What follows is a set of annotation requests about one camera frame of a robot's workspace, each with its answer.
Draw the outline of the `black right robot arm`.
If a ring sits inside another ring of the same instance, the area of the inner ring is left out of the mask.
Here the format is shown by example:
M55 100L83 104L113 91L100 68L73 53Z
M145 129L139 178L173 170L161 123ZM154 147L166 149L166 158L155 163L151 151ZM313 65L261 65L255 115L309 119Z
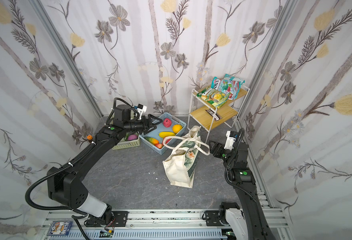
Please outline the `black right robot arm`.
M235 189L242 207L240 210L233 203L222 203L222 223L231 226L238 240L276 239L262 210L255 177L248 167L248 145L238 142L226 150L223 144L211 141L209 146L210 153L223 160L224 178Z

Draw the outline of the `cream canvas tote bag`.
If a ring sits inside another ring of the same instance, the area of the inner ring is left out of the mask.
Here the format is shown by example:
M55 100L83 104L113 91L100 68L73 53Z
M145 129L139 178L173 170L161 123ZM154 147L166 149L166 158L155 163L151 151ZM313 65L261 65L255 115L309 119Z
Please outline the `cream canvas tote bag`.
M185 136L166 137L171 140L164 146L172 152L163 166L172 186L192 188L198 154L210 155L209 145L201 141L200 129L194 126Z

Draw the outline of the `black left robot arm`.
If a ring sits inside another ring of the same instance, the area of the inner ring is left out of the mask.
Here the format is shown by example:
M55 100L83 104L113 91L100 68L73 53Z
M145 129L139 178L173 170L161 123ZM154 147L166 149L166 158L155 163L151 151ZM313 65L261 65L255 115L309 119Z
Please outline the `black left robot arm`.
M94 140L76 157L60 168L51 168L45 177L28 188L25 194L26 203L43 211L70 210L88 215L99 225L108 225L115 218L111 206L93 197L82 183L83 179L100 158L116 146L128 132L147 134L155 130L161 122L160 118L151 114L143 116L140 120L130 118L107 120ZM43 182L47 182L49 198L61 206L46 207L32 201L32 191Z

